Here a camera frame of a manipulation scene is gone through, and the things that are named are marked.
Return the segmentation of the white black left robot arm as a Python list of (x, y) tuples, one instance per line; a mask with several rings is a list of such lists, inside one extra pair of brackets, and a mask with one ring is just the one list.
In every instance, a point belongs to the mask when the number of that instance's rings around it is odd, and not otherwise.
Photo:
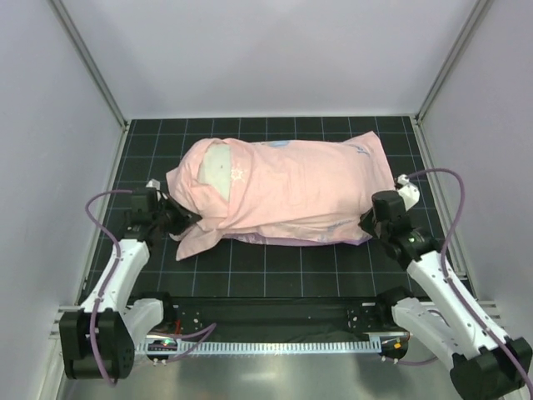
[(130, 375), (135, 351), (148, 333), (169, 333), (176, 324), (169, 294), (145, 293), (133, 304), (128, 300), (157, 240), (183, 233), (200, 218), (162, 192), (154, 179), (129, 195), (119, 236), (102, 230), (112, 241), (102, 275), (86, 299), (59, 320), (64, 371), (72, 380), (101, 378), (115, 385)]

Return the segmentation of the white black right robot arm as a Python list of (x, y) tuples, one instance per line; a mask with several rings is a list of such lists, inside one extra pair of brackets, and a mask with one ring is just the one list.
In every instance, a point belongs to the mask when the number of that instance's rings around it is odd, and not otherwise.
[(412, 224), (405, 193), (373, 194), (360, 226), (422, 287), (436, 312), (397, 287), (379, 296), (376, 323), (414, 334), (446, 366), (463, 399), (500, 399), (531, 388), (531, 345), (522, 337), (511, 338), (469, 293), (439, 243)]

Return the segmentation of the white pillow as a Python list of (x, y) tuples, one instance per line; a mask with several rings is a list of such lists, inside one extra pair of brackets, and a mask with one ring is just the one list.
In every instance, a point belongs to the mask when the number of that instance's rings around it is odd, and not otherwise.
[(208, 185), (226, 201), (230, 198), (232, 186), (231, 149), (225, 143), (210, 145), (203, 155), (198, 172), (198, 182)]

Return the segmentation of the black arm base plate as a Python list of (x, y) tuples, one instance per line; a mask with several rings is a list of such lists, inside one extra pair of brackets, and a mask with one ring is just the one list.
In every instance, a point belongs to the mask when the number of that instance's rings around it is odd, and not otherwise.
[(401, 333), (372, 297), (173, 297), (159, 332), (189, 334), (215, 324), (211, 342), (326, 343)]

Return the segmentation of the pink purple printed pillowcase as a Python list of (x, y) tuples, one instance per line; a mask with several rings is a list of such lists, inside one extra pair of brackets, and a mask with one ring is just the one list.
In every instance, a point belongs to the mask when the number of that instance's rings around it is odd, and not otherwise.
[[(228, 201), (197, 179), (203, 155), (215, 143), (231, 149)], [(200, 216), (182, 235), (173, 235), (178, 261), (223, 238), (277, 246), (359, 245), (370, 237), (359, 222), (371, 209), (371, 196), (394, 187), (374, 132), (343, 142), (203, 138), (166, 178), (170, 196)]]

